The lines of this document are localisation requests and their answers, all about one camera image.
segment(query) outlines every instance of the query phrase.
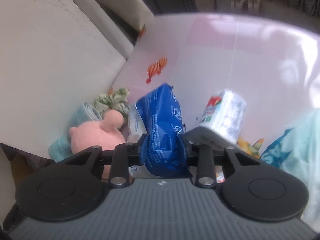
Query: round table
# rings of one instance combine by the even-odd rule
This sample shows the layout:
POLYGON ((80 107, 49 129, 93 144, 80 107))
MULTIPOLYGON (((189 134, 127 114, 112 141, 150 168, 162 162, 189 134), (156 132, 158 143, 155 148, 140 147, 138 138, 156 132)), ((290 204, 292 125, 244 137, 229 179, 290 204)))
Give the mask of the round table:
POLYGON ((174 86, 187 131, 210 96, 232 90, 247 101, 241 136, 250 143, 264 138, 263 151, 320 107, 319 42, 317 34, 258 17, 159 16, 146 24, 113 88, 127 87, 134 103, 164 82, 174 86), (148 67, 162 57, 167 64, 147 82, 148 67))

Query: plush toy ear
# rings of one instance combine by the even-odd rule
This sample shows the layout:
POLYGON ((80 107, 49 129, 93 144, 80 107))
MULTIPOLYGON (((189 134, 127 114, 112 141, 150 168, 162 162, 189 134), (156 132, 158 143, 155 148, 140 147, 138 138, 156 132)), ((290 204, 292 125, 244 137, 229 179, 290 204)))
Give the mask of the plush toy ear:
POLYGON ((120 128, 123 125, 124 118, 122 114, 116 110, 109 110, 104 114, 103 120, 100 123, 100 128, 106 132, 120 128))
POLYGON ((71 128, 69 129, 69 136, 70 136, 70 138, 72 138, 72 136, 74 135, 74 133, 75 133, 76 130, 77 130, 76 127, 71 127, 71 128))

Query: silver bolt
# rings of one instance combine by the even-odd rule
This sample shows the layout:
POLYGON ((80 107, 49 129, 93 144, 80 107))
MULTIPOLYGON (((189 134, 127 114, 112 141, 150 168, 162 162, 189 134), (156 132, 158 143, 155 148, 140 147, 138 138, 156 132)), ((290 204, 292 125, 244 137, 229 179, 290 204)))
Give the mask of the silver bolt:
POLYGON ((127 182, 127 180, 123 177, 113 177, 110 182, 113 184, 113 185, 123 185, 127 182))
POLYGON ((202 177, 199 179, 199 183, 205 186, 210 186, 214 183, 214 179, 209 177, 202 177))

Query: white can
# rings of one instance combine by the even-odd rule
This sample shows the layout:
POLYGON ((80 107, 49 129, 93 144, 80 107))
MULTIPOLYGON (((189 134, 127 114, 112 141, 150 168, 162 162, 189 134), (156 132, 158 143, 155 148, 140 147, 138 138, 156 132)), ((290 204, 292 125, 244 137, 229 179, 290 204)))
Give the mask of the white can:
POLYGON ((187 133, 189 140, 205 143, 214 150, 234 146, 238 140, 246 101, 230 90, 212 96, 199 126, 187 133))

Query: ribbed surface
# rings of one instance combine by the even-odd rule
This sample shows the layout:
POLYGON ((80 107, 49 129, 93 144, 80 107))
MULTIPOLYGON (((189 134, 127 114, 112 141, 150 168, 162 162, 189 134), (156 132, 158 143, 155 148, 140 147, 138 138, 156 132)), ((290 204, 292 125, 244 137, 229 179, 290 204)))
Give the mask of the ribbed surface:
POLYGON ((46 223, 25 219, 10 236, 15 240, 210 239, 308 240, 311 229, 292 219, 260 223, 239 217, 213 190, 189 179, 136 179, 111 190, 99 208, 79 219, 46 223))

